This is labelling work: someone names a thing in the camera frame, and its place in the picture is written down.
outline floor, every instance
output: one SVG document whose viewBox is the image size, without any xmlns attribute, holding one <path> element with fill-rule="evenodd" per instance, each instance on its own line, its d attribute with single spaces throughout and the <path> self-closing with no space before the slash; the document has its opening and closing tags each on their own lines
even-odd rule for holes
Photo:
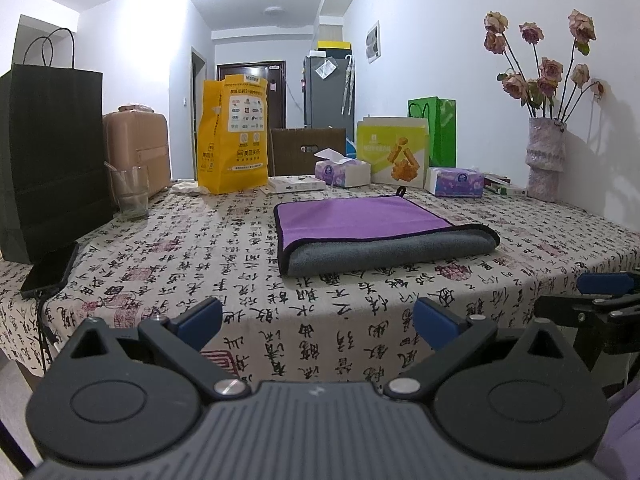
<svg viewBox="0 0 640 480">
<path fill-rule="evenodd" d="M 0 420 L 14 436 L 33 463 L 40 463 L 40 456 L 24 421 L 24 410 L 31 389 L 13 361 L 0 351 Z M 20 473 L 0 451 L 0 480 L 17 480 Z"/>
</svg>

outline suitcase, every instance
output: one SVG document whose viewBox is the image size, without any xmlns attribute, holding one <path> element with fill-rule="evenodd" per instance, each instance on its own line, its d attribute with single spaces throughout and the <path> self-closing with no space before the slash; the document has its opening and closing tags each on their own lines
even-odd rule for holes
<svg viewBox="0 0 640 480">
<path fill-rule="evenodd" d="M 316 153 L 331 148 L 344 155 L 344 128 L 273 128 L 267 139 L 269 176 L 315 175 Z"/>
<path fill-rule="evenodd" d="M 118 170 L 146 166 L 149 196 L 171 183 L 169 136 L 162 114 L 139 110 L 113 112 L 103 117 L 108 162 Z"/>
</svg>

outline green paper bag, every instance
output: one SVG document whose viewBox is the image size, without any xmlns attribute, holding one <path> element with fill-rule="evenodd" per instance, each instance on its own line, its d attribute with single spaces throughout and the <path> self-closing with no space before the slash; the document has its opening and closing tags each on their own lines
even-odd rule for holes
<svg viewBox="0 0 640 480">
<path fill-rule="evenodd" d="M 456 102 L 423 97 L 409 101 L 408 116 L 426 118 L 431 137 L 430 168 L 456 167 Z"/>
</svg>

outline door frame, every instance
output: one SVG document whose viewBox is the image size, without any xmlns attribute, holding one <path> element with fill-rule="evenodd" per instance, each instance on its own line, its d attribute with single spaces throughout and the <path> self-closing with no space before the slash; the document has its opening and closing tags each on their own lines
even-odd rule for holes
<svg viewBox="0 0 640 480">
<path fill-rule="evenodd" d="M 193 127 L 194 127 L 194 121 L 196 120 L 196 117 L 194 116 L 194 108 L 195 108 L 195 102 L 193 101 L 193 96 L 197 95 L 196 94 L 196 89 L 194 87 L 194 81 L 195 81 L 195 77 L 197 74 L 193 73 L 193 57 L 197 57 L 200 59 L 201 62 L 204 63 L 204 66 L 202 69 L 200 69 L 200 71 L 198 72 L 198 74 L 200 72 L 202 72 L 202 70 L 204 70 L 204 79 L 207 79 L 207 70 L 208 70 L 208 66 L 207 66 L 207 58 L 204 57 L 201 53 L 199 53 L 195 48 L 191 47 L 191 57 L 189 59 L 189 73 L 190 73 L 190 80 L 189 80 L 189 88 L 190 88 L 190 92 L 189 92 L 189 101 L 191 106 L 189 106 L 189 116 L 190 116 L 190 122 L 189 122 L 189 131 L 191 133 L 191 153 L 193 154 L 193 177 L 195 180 L 198 179 L 198 153 L 196 152 L 197 150 L 197 143 L 196 143 L 196 136 L 198 135 L 198 130 L 196 127 L 196 131 L 193 131 Z"/>
<path fill-rule="evenodd" d="M 287 127 L 287 62 L 286 61 L 256 61 L 252 63 L 225 63 L 219 64 L 216 66 L 216 80 L 222 81 L 220 79 L 220 69 L 225 68 L 261 68 L 270 66 L 280 67 L 280 84 L 282 85 L 282 120 L 284 122 L 283 126 Z M 269 94 L 269 82 L 267 81 L 267 95 Z"/>
</svg>

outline vase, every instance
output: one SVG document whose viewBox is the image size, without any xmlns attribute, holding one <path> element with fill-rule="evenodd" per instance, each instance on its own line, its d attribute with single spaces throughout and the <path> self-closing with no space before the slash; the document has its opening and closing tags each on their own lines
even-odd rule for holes
<svg viewBox="0 0 640 480">
<path fill-rule="evenodd" d="M 530 166 L 528 195 L 544 202 L 558 201 L 559 173 L 564 167 L 566 124 L 546 117 L 529 119 L 529 145 L 525 162 Z"/>
</svg>

